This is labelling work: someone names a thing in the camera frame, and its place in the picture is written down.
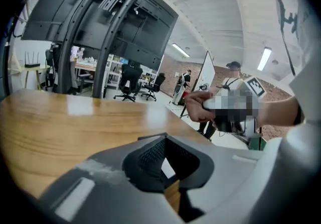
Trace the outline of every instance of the floor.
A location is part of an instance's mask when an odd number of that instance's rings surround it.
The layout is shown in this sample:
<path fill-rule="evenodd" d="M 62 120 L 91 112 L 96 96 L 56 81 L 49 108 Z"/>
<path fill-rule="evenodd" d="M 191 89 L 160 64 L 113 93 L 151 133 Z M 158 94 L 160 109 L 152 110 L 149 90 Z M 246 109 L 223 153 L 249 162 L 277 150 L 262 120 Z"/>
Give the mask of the floor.
<path fill-rule="evenodd" d="M 90 88 L 88 88 L 86 91 L 82 92 L 79 96 L 87 96 L 90 97 L 92 94 L 92 91 Z M 106 97 L 105 99 L 111 99 L 114 100 L 113 97 L 115 95 L 121 95 L 121 91 L 120 90 L 114 90 L 114 89 L 107 89 L 106 91 Z M 181 112 L 183 110 L 183 106 L 176 106 L 174 104 L 171 103 L 172 98 L 166 94 L 164 94 L 163 92 L 158 92 L 155 94 L 157 101 L 154 101 L 154 99 L 150 98 L 148 101 L 146 100 L 146 96 L 141 97 L 140 94 L 138 94 L 138 96 L 136 97 L 136 102 L 140 102 L 140 103 L 159 103 L 164 105 L 166 108 L 168 108 L 169 110 L 171 110 L 174 114 L 176 114 L 177 116 L 181 115 Z M 186 122 L 188 125 L 190 125 L 193 129 L 198 130 L 199 129 L 199 123 L 193 122 L 191 121 L 191 119 L 186 116 L 186 117 L 182 117 L 182 120 L 184 122 Z M 216 131 L 213 136 L 211 137 L 212 139 L 212 143 L 217 145 L 217 146 L 222 146 L 222 147 L 229 147 L 229 148 L 235 148 L 235 149 L 247 149 L 247 146 L 242 143 L 240 140 L 238 140 L 236 137 L 234 137 L 231 134 L 228 133 L 223 133 L 223 132 L 219 132 Z"/>

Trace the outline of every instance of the black office chair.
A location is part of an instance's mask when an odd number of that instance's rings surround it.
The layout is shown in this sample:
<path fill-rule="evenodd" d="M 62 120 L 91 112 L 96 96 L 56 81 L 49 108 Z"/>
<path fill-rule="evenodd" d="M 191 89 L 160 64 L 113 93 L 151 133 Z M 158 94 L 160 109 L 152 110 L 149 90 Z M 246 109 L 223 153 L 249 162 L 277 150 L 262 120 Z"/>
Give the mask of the black office chair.
<path fill-rule="evenodd" d="M 149 90 L 149 93 L 142 93 L 141 96 L 143 95 L 147 95 L 146 100 L 148 101 L 148 98 L 152 97 L 155 99 L 155 101 L 157 101 L 156 96 L 154 93 L 159 92 L 160 88 L 161 88 L 161 84 L 164 82 L 165 80 L 165 75 L 164 73 L 160 73 L 158 75 L 158 77 L 156 78 L 154 84 L 148 84 L 148 85 L 144 85 L 144 88 L 147 88 Z"/>
<path fill-rule="evenodd" d="M 50 68 L 46 70 L 46 81 L 45 90 L 47 91 L 49 87 L 53 87 L 56 76 L 56 69 L 54 67 L 54 55 L 50 50 L 46 50 L 46 63 Z"/>
<path fill-rule="evenodd" d="M 119 83 L 119 89 L 123 94 L 114 96 L 114 99 L 116 99 L 116 97 L 123 97 L 123 101 L 129 99 L 135 102 L 137 90 L 139 89 L 138 81 L 141 74 L 141 68 L 131 67 L 128 64 L 123 64 L 121 66 L 121 80 Z"/>

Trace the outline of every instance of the fluorescent light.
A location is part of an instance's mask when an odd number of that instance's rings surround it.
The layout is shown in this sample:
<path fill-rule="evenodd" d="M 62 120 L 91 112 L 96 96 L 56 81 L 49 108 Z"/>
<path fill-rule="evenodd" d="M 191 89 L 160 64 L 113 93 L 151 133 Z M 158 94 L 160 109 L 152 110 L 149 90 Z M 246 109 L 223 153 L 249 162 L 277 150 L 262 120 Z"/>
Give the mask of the fluorescent light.
<path fill-rule="evenodd" d="M 268 59 L 270 58 L 271 53 L 272 53 L 272 49 L 271 48 L 264 47 L 262 59 L 260 61 L 259 66 L 257 67 L 258 70 L 261 70 L 261 71 L 263 70 L 263 68 L 265 67 Z"/>
<path fill-rule="evenodd" d="M 189 57 L 189 55 L 186 52 L 184 52 L 183 49 L 179 47 L 177 44 L 172 44 L 172 46 L 174 46 L 177 50 L 184 54 L 184 56 Z"/>

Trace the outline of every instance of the human hand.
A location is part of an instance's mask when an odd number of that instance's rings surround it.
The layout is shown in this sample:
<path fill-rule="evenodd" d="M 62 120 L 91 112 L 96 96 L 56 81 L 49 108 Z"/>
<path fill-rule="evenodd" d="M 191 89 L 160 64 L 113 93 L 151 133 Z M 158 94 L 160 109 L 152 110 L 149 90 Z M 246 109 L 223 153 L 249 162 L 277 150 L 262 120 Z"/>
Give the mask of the human hand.
<path fill-rule="evenodd" d="M 202 102 L 213 97 L 211 92 L 196 91 L 185 97 L 187 112 L 194 122 L 214 121 L 215 114 L 203 109 Z"/>

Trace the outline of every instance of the black cap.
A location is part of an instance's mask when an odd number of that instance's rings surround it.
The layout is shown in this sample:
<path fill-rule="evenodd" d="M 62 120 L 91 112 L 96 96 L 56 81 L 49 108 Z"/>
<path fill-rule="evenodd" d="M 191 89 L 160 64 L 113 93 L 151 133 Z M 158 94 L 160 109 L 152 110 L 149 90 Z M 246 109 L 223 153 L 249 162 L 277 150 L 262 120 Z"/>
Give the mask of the black cap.
<path fill-rule="evenodd" d="M 231 68 L 232 66 L 235 66 L 235 67 L 241 68 L 241 64 L 240 64 L 240 63 L 238 63 L 237 61 L 232 61 L 232 62 L 230 62 L 230 63 L 226 64 L 226 67 Z"/>

